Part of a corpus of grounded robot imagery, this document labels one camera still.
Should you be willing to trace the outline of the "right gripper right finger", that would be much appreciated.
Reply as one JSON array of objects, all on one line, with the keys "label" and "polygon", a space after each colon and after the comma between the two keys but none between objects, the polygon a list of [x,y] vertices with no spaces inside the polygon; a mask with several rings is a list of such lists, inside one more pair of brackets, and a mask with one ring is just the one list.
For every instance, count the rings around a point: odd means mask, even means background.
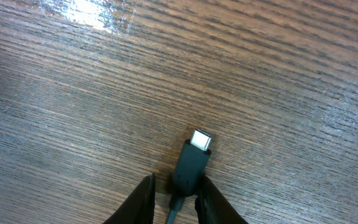
[{"label": "right gripper right finger", "polygon": [[196,191],[195,210],[199,224],[248,224],[207,176]]}]

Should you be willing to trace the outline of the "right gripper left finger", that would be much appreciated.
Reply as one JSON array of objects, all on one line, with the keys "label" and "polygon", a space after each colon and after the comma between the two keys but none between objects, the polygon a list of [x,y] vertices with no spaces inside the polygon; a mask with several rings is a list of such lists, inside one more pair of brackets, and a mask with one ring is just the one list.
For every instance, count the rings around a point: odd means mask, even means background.
[{"label": "right gripper left finger", "polygon": [[155,174],[142,179],[130,196],[103,224],[153,224]]}]

